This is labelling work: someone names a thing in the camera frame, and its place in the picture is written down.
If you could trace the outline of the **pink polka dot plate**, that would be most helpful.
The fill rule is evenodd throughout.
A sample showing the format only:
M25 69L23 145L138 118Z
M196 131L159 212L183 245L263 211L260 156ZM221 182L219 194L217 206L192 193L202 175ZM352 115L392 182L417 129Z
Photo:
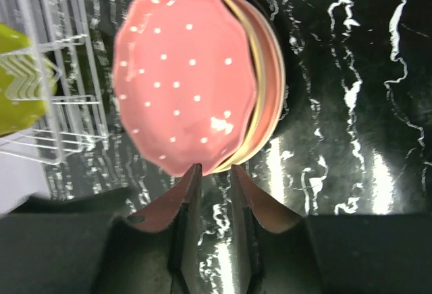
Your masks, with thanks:
M192 85L205 72L205 43L216 31L210 21L222 14L214 2L133 0L114 40L121 124L145 159L175 177L204 155L198 119L188 110Z

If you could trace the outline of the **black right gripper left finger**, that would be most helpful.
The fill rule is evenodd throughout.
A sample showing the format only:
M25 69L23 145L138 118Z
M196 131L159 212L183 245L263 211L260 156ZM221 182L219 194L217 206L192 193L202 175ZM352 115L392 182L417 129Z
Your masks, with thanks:
M1 219L1 292L194 293L202 176L192 165L132 214L131 187L28 198Z

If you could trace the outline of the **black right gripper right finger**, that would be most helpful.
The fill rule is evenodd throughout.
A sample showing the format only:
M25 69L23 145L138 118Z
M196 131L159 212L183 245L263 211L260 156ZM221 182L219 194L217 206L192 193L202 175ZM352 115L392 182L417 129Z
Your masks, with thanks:
M300 216L231 169L241 293L430 293L431 216Z

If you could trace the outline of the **green polka dot plate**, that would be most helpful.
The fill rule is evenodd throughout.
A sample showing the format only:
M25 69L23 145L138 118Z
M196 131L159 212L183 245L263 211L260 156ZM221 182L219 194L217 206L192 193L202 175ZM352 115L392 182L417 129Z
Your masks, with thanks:
M32 127L47 110L29 38L1 24L1 135Z

